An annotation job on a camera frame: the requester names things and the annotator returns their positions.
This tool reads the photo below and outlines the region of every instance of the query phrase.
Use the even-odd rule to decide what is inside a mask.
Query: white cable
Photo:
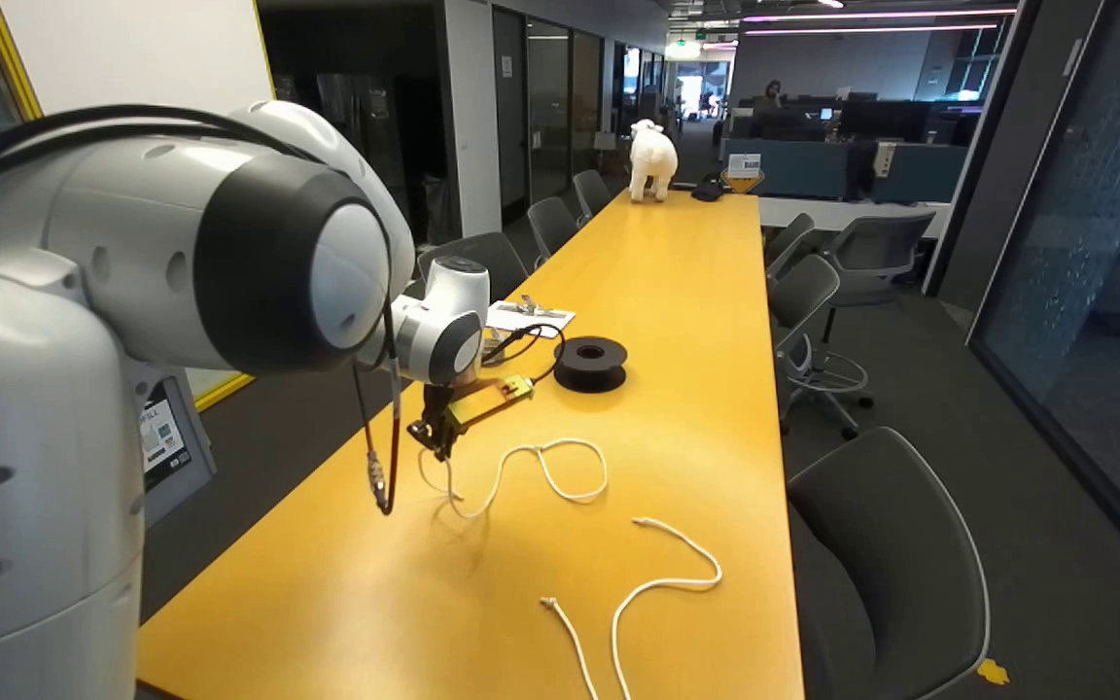
[[[593,677],[593,660],[586,660],[584,639],[576,635],[568,611],[560,608],[557,595],[546,595],[540,604],[560,619],[560,626],[564,626],[564,635],[568,635],[568,641],[573,641],[573,650],[576,650],[576,664],[584,669],[586,695],[599,700],[599,690],[597,690],[597,677]]]
[[[669,532],[673,540],[687,546],[698,555],[706,555],[711,563],[711,577],[708,581],[698,581],[698,577],[658,577],[658,581],[647,581],[639,582],[611,613],[611,626],[608,626],[608,639],[611,639],[611,669],[614,669],[614,682],[623,690],[627,700],[633,700],[632,691],[632,677],[627,677],[627,664],[623,664],[623,619],[627,611],[647,595],[647,590],[658,590],[658,588],[673,588],[673,590],[711,590],[724,582],[724,563],[711,555],[711,547],[706,547],[702,540],[694,540],[687,532],[682,532],[676,524],[662,520],[662,518],[633,518],[639,529],[662,529]],[[593,664],[586,664],[586,654],[584,654],[584,639],[576,635],[576,626],[568,623],[560,598],[540,598],[564,626],[573,650],[576,650],[576,660],[584,669],[584,682],[586,682],[586,691],[593,700],[599,700],[599,690],[593,683]]]
[[[564,489],[564,486],[557,481],[557,472],[551,472],[551,464],[547,464],[547,453],[560,453],[560,449],[584,449],[584,453],[593,453],[593,454],[599,459],[599,481],[597,481],[593,489]],[[608,495],[608,481],[611,481],[611,477],[608,477],[608,454],[599,453],[599,442],[564,435],[564,441],[551,441],[551,442],[516,442],[516,449],[510,449],[510,453],[497,459],[489,495],[483,498],[480,510],[463,510],[468,498],[454,489],[452,464],[445,464],[445,467],[448,467],[445,495],[448,495],[452,512],[461,512],[463,520],[485,518],[489,507],[497,503],[497,489],[503,489],[503,481],[505,481],[505,472],[510,472],[510,459],[514,459],[514,454],[534,454],[536,467],[546,472],[551,495],[557,495],[560,503],[584,507],[584,503],[599,503],[599,498]]]

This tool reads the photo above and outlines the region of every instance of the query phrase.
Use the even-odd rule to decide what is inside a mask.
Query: yellow table
[[[489,518],[468,524],[406,435],[400,503],[382,518],[353,435],[139,630],[143,682],[196,700],[584,695],[540,608],[557,595],[599,691],[619,695],[614,604],[651,577],[708,577],[682,540],[632,524],[647,512],[708,546],[729,581],[632,608],[633,695],[802,695],[757,199],[619,199],[522,292],[576,313],[568,333],[619,340],[632,379],[599,398],[546,383],[480,425],[454,453],[461,489],[483,503],[503,453],[560,435],[608,453],[611,489],[568,507],[514,459]],[[580,489],[597,467],[568,453],[557,477]]]

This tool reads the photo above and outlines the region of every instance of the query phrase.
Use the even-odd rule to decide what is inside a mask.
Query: office chair
[[[839,236],[821,240],[802,232],[776,270],[791,270],[794,256],[821,249],[839,273],[839,295],[830,309],[821,341],[834,340],[838,309],[874,309],[900,295],[894,280],[913,273],[913,254],[932,215],[903,218],[857,218]]]
[[[786,407],[802,398],[821,398],[839,416],[839,435],[860,435],[860,420],[839,406],[869,388],[869,371],[830,345],[812,341],[809,327],[839,295],[839,273],[830,256],[812,254],[786,270],[769,288],[769,315],[779,327],[779,371],[791,387]]]
[[[872,428],[821,454],[791,477],[791,503],[809,695],[942,695],[988,658],[982,546],[903,433]]]
[[[584,215],[584,222],[593,222],[611,204],[611,192],[599,170],[576,170],[573,195],[576,195],[576,212]]]
[[[531,278],[516,245],[505,232],[475,232],[475,236],[461,236],[461,240],[423,249],[415,256],[415,278],[414,278],[414,288],[409,288],[414,295],[422,295],[423,278],[427,278],[435,256],[480,261],[489,273],[489,301],[505,301]]]
[[[531,232],[534,232],[534,254],[531,266],[536,270],[540,261],[547,261],[573,232],[576,232],[576,218],[560,199],[536,199],[531,212]]]
[[[809,215],[796,215],[786,231],[779,231],[776,236],[768,236],[761,245],[761,261],[769,266],[769,273],[779,278],[779,273],[786,273],[786,266],[779,266],[783,261],[783,254],[791,249],[791,256],[794,256],[794,240],[802,240],[802,236],[809,236],[817,231],[817,222],[809,218]]]

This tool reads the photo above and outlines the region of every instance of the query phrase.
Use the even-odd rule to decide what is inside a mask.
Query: wire
[[[584,674],[586,695],[599,700],[599,690],[597,690],[597,677],[593,677],[593,660],[586,660],[584,639],[576,635],[568,611],[560,608],[557,595],[546,595],[540,608],[547,608],[547,611],[560,619],[560,626],[564,626],[564,635],[568,635],[568,646],[573,646],[573,654],[576,654],[576,669]]]
[[[597,464],[599,464],[599,481],[597,481],[593,489],[564,489],[564,486],[560,486],[560,477],[557,477],[557,472],[551,472],[551,464],[547,464],[547,453],[560,453],[560,449],[580,449],[580,453],[593,453],[593,454],[597,454]],[[560,503],[586,507],[586,503],[599,503],[599,498],[608,495],[611,476],[608,476],[608,454],[599,453],[599,442],[564,435],[564,441],[551,441],[551,442],[516,442],[516,449],[510,449],[510,453],[497,459],[496,481],[489,481],[489,489],[485,489],[485,498],[483,498],[480,510],[463,510],[468,498],[454,489],[454,472],[452,472],[452,459],[448,459],[448,464],[445,464],[445,467],[448,467],[448,472],[445,472],[445,476],[448,476],[448,477],[445,477],[448,510],[461,512],[463,520],[485,518],[489,507],[497,503],[497,489],[503,489],[503,481],[505,481],[505,472],[510,472],[510,459],[514,459],[514,454],[534,454],[536,467],[540,467],[540,476],[546,476],[546,481],[547,481],[547,489],[551,489]]]
[[[546,379],[551,379],[557,366],[560,366],[560,355],[551,355],[547,371],[534,374],[534,387],[546,383]]]
[[[632,690],[632,677],[627,677],[627,664],[623,664],[623,619],[627,611],[647,595],[647,590],[717,590],[724,582],[724,563],[719,555],[711,555],[711,547],[706,547],[702,540],[694,540],[687,532],[682,532],[676,524],[662,520],[662,518],[633,518],[639,529],[658,529],[682,546],[687,546],[698,555],[706,555],[711,563],[711,577],[658,577],[658,581],[647,581],[639,582],[611,613],[608,623],[608,639],[611,639],[611,669],[614,669],[614,682],[623,690],[627,700],[633,700],[633,690]],[[576,664],[584,674],[584,683],[586,683],[586,695],[599,700],[599,690],[593,682],[593,664],[586,664],[586,654],[584,654],[584,639],[576,635],[573,619],[564,613],[560,598],[557,595],[546,595],[540,598],[564,626],[573,650],[576,650]]]
[[[372,433],[369,433],[369,401],[363,392],[363,374],[353,371],[353,398],[357,398],[357,414],[366,420],[366,459],[378,464],[378,449],[372,449]]]
[[[560,341],[564,341],[564,327],[557,324],[531,324],[531,327],[516,327],[510,332],[503,341],[496,341],[489,349],[483,349],[483,366],[505,366],[522,355],[534,349],[534,341],[540,340],[540,332],[551,332]]]
[[[29,125],[15,125],[0,134],[0,170],[38,160],[57,148],[81,148],[96,142],[122,142],[122,138],[229,138],[229,142],[253,142],[301,160],[317,160],[305,148],[292,148],[253,125],[201,113],[201,109],[175,109],[175,107],[96,107],[96,109],[69,109],[52,113]]]
[[[396,355],[396,318],[394,318],[394,302],[387,309],[387,324],[388,324],[388,374],[394,374],[394,454],[388,454],[388,503],[387,512],[396,510],[396,477],[400,477],[400,428],[406,428],[406,387],[400,387],[400,355]]]

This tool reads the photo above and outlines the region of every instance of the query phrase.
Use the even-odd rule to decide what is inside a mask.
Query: tape roll
[[[614,340],[568,340],[557,345],[557,383],[576,392],[611,392],[627,383],[627,357]]]

